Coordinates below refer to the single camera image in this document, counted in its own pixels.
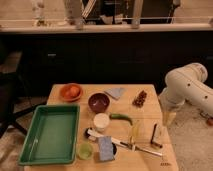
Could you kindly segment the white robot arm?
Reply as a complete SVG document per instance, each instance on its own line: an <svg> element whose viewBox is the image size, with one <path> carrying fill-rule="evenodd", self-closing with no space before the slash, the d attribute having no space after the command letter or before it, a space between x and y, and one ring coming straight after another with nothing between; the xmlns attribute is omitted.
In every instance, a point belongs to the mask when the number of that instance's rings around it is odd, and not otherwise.
<svg viewBox="0 0 213 171"><path fill-rule="evenodd" d="M164 126L173 121L186 100L213 116L213 88L204 84L207 77L207 69L200 63L190 63L166 74L166 87L159 95Z"/></svg>

